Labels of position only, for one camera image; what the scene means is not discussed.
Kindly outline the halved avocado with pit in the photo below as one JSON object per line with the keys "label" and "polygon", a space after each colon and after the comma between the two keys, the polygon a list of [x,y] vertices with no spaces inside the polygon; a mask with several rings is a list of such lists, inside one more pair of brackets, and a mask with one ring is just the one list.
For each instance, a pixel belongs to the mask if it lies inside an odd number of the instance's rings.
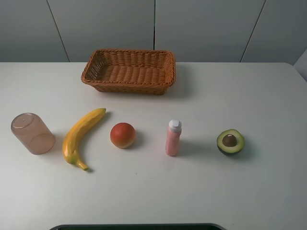
{"label": "halved avocado with pit", "polygon": [[245,145],[244,137],[236,129],[223,131],[216,140],[217,148],[224,155],[232,156],[239,153]]}

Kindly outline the brown wicker basket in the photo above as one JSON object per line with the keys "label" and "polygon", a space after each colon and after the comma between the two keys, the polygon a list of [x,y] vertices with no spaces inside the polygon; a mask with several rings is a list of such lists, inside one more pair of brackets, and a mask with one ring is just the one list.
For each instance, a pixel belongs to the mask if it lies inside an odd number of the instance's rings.
{"label": "brown wicker basket", "polygon": [[176,81],[175,55],[165,50],[99,49],[81,75],[99,92],[163,95]]}

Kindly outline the pink bottle white cap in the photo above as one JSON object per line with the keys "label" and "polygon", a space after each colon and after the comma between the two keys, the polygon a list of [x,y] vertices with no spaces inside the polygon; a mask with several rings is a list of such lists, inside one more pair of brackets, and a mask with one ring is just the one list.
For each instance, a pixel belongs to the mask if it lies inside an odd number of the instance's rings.
{"label": "pink bottle white cap", "polygon": [[181,131],[182,123],[179,120],[169,122],[165,144],[165,152],[168,156],[177,156]]}

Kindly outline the red orange tomato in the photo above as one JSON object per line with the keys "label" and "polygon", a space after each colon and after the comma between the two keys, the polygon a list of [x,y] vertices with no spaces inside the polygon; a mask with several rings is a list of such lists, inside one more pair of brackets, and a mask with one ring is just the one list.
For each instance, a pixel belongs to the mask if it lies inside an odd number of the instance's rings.
{"label": "red orange tomato", "polygon": [[118,123],[111,129],[110,140],[117,148],[128,148],[134,143],[135,139],[136,131],[128,123]]}

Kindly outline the yellow banana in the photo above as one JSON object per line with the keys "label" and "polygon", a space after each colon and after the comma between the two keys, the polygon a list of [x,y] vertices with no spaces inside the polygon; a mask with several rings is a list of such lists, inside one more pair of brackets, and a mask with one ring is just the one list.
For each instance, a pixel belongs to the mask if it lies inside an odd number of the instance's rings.
{"label": "yellow banana", "polygon": [[79,155],[79,145],[83,137],[104,117],[105,113],[105,108],[94,109],[69,130],[62,143],[62,154],[67,163],[84,171],[89,169]]}

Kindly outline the black tray edge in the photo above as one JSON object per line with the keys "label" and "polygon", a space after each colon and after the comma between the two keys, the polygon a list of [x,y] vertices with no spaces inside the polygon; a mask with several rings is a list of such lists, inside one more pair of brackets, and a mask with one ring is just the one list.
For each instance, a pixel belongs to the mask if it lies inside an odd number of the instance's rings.
{"label": "black tray edge", "polygon": [[224,230],[215,224],[76,224],[58,225],[51,230]]}

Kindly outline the translucent pink plastic cup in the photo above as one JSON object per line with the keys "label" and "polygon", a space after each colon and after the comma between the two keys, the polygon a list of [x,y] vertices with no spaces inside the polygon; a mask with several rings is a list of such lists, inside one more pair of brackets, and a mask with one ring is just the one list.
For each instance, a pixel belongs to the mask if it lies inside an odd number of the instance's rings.
{"label": "translucent pink plastic cup", "polygon": [[11,131],[34,155],[48,152],[56,142],[43,120],[33,113],[22,113],[16,116],[12,120]]}

